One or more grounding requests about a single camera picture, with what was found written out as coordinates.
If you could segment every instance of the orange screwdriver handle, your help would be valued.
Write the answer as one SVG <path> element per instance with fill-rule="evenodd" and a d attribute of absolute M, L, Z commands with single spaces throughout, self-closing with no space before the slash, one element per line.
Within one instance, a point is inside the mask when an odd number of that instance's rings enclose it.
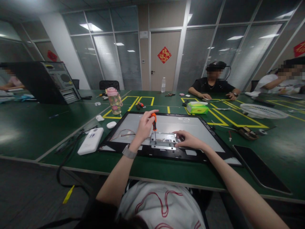
<path fill-rule="evenodd" d="M 152 123 L 152 130 L 157 131 L 157 116 L 155 113 L 152 113 L 152 117 L 155 117 L 155 121 Z"/>

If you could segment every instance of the water bottle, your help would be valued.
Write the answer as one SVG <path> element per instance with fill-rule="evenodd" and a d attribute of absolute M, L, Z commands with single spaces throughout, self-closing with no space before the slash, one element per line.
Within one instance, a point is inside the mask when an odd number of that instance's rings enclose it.
<path fill-rule="evenodd" d="M 165 80 L 165 77 L 163 77 L 162 85 L 161 85 L 161 92 L 165 92 L 165 84 L 166 84 L 166 80 Z"/>
<path fill-rule="evenodd" d="M 121 96 L 118 93 L 118 91 L 114 87 L 110 87 L 106 89 L 106 94 L 109 99 L 109 103 L 111 106 L 111 111 L 114 115 L 120 114 L 121 111 L 121 106 L 123 106 Z"/>

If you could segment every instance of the bottle cap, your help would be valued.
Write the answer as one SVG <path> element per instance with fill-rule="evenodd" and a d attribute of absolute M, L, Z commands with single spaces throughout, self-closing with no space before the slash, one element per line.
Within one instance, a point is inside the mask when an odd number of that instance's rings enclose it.
<path fill-rule="evenodd" d="M 106 89 L 106 94 L 108 96 L 115 96 L 118 95 L 118 91 L 114 87 L 110 87 Z"/>

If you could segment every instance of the pink water bottle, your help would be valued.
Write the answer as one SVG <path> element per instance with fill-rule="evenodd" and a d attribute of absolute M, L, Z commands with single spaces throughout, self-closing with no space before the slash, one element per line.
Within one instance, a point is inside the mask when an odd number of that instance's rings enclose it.
<path fill-rule="evenodd" d="M 110 87 L 106 89 L 106 94 L 109 99 L 109 103 L 111 106 L 112 113 L 114 115 L 120 114 L 121 111 L 121 106 L 123 106 L 121 96 L 118 93 L 118 91 L 114 87 Z"/>

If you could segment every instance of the floor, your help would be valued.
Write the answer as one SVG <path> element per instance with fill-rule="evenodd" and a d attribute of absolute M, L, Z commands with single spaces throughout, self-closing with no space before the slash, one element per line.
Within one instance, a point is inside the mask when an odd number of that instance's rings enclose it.
<path fill-rule="evenodd" d="M 78 173 L 90 186 L 103 182 L 106 177 Z M 61 173 L 64 184 L 76 181 L 67 173 Z M 0 160 L 0 229 L 38 228 L 47 223 L 68 218 L 81 217 L 88 197 L 80 188 L 75 188 L 67 204 L 62 204 L 69 188 L 56 181 L 54 168 L 36 164 Z M 303 225 L 304 211 L 300 211 L 298 225 Z M 214 192 L 206 211 L 210 228 L 233 229 L 219 193 Z M 57 227 L 74 228 L 77 222 Z"/>

